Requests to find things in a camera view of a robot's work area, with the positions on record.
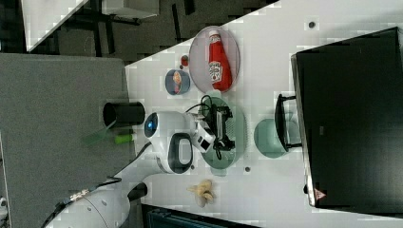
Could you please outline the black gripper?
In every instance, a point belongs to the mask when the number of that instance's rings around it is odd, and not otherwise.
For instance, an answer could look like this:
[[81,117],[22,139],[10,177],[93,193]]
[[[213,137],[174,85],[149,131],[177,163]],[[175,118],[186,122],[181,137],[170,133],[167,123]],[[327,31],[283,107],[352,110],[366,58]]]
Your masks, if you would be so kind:
[[226,122],[233,117],[228,106],[213,105],[207,116],[207,123],[215,135],[213,148],[219,151],[230,151],[235,147],[226,133]]

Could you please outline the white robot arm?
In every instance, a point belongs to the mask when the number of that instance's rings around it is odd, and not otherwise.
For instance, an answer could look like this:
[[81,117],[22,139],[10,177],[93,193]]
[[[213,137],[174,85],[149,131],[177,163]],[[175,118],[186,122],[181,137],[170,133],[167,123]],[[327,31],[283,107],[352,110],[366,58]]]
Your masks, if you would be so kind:
[[138,156],[106,182],[59,202],[41,228],[120,228],[130,211],[129,193],[149,176],[182,174],[193,161],[194,149],[230,150],[235,142],[226,124],[236,119],[226,106],[208,106],[198,113],[159,111],[144,122],[148,144]]

